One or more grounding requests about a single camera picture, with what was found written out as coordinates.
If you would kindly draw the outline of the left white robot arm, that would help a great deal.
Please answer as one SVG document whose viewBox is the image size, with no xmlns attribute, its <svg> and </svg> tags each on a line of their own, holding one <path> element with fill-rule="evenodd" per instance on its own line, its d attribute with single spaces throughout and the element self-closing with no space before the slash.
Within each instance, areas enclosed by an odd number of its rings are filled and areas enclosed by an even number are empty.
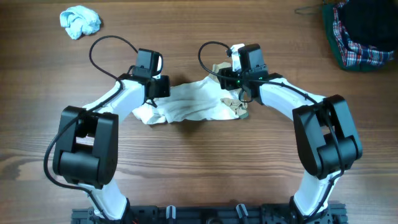
<svg viewBox="0 0 398 224">
<path fill-rule="evenodd" d="M 114 179 L 119 124 L 147 101 L 170 95 L 163 64 L 159 52 L 139 49 L 135 65 L 117 78 L 114 88 L 83 108 L 62 111 L 51 144 L 53 171 L 66 180 L 65 188 L 84 191 L 91 202 L 89 208 L 72 211 L 72 223 L 133 223 L 129 200 Z"/>
</svg>

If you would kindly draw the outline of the white and beige cloth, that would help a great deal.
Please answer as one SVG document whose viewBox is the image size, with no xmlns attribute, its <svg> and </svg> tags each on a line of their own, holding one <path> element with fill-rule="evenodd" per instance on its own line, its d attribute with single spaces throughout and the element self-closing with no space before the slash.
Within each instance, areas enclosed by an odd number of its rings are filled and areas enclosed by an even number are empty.
<svg viewBox="0 0 398 224">
<path fill-rule="evenodd" d="M 248 104 L 238 100 L 238 90 L 223 90 L 212 74 L 191 83 L 173 86 L 170 96 L 155 100 L 156 108 L 144 104 L 132 111 L 144 124 L 183 120 L 231 120 L 247 118 Z"/>
</svg>

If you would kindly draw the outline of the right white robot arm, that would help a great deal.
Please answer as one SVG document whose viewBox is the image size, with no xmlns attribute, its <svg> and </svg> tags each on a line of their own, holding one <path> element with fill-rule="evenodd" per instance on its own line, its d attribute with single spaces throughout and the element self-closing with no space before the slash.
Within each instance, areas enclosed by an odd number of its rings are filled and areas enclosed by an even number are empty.
<svg viewBox="0 0 398 224">
<path fill-rule="evenodd" d="M 227 47 L 232 65 L 217 74 L 221 88 L 239 89 L 251 101 L 271 107 L 294 124 L 298 157 L 305 170 L 292 205 L 302 222 L 327 210 L 336 182 L 363 155 L 363 146 L 346 100 L 314 95 L 269 73 L 259 44 Z"/>
</svg>

